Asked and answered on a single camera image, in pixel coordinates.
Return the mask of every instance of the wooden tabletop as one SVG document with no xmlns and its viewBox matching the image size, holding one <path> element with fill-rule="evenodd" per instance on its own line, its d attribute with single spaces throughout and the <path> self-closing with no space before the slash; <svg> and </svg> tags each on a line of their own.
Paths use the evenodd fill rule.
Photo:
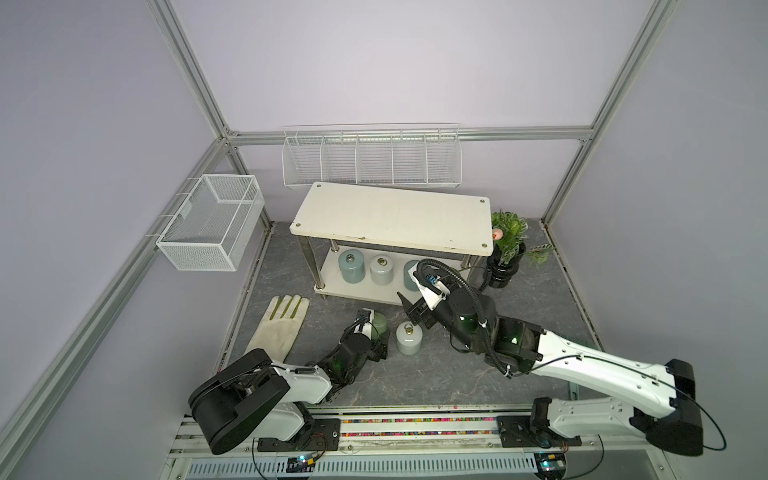
<svg viewBox="0 0 768 480">
<path fill-rule="evenodd" d="M 316 182 L 290 226 L 294 235 L 488 257 L 486 197 Z"/>
</svg>

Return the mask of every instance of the metal table leg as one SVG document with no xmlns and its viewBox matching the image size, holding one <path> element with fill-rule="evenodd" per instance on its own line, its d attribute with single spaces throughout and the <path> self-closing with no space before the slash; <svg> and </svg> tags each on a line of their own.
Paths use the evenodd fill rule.
<svg viewBox="0 0 768 480">
<path fill-rule="evenodd" d="M 480 286 L 482 283 L 483 275 L 485 275 L 485 270 L 482 267 L 485 266 L 487 261 L 487 257 L 480 257 L 479 255 L 472 257 L 472 261 L 470 262 L 469 266 L 473 267 L 473 269 L 470 270 L 469 274 L 467 275 L 467 281 L 470 285 Z"/>
<path fill-rule="evenodd" d="M 312 244 L 310 243 L 309 237 L 301 237 L 300 235 L 296 235 L 296 238 L 299 239 L 301 253 L 304 254 L 304 260 L 306 260 L 306 264 L 310 267 L 310 272 L 312 272 L 312 278 L 315 280 L 315 287 L 318 290 L 324 289 L 326 284 L 323 282 L 323 278 L 320 276 L 320 268 L 317 266 L 317 260 L 315 260 L 315 252 L 312 250 Z"/>
</svg>

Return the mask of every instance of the white robotic arm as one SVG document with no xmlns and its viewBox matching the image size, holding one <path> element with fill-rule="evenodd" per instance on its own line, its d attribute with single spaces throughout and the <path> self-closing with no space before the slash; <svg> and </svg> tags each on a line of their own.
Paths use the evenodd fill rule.
<svg viewBox="0 0 768 480">
<path fill-rule="evenodd" d="M 372 319 L 373 310 L 359 310 L 338 346 L 310 366 L 276 362 L 254 349 L 199 386 L 189 405 L 212 453 L 228 452 L 252 433 L 261 452 L 301 449 L 313 436 L 324 439 L 323 449 L 335 449 L 339 420 L 315 421 L 303 402 L 331 398 L 367 360 L 386 358 L 389 334 L 372 339 Z"/>
<path fill-rule="evenodd" d="M 634 362 L 499 316 L 493 299 L 437 260 L 422 260 L 409 274 L 422 294 L 416 304 L 400 296 L 412 322 L 426 328 L 441 323 L 469 351 L 485 355 L 487 363 L 509 378 L 550 376 L 609 395 L 575 401 L 536 399 L 525 426 L 533 444 L 547 447 L 551 441 L 589 434 L 638 435 L 669 452 L 701 455 L 703 430 L 690 364 L 676 359 L 667 365 Z"/>
</svg>

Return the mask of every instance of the wire basket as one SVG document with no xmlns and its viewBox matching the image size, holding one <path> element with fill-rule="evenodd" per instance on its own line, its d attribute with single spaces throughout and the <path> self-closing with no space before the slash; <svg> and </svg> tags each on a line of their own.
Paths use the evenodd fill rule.
<svg viewBox="0 0 768 480">
<path fill-rule="evenodd" d="M 157 247 L 179 270 L 233 272 L 264 207 L 253 175 L 203 175 Z"/>
<path fill-rule="evenodd" d="M 458 129 L 288 135 L 283 181 L 294 190 L 317 181 L 457 187 L 462 182 Z"/>
</svg>

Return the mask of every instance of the white cylindrical weight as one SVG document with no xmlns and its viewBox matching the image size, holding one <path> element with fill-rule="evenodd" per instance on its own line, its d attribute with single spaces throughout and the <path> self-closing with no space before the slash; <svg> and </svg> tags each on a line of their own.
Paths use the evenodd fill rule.
<svg viewBox="0 0 768 480">
<path fill-rule="evenodd" d="M 411 322 L 403 322 L 397 327 L 397 350 L 403 355 L 413 355 L 422 348 L 422 327 Z"/>
<path fill-rule="evenodd" d="M 376 285 L 389 285 L 395 278 L 395 269 L 392 268 L 394 265 L 388 256 L 376 255 L 369 264 L 371 280 Z"/>
</svg>

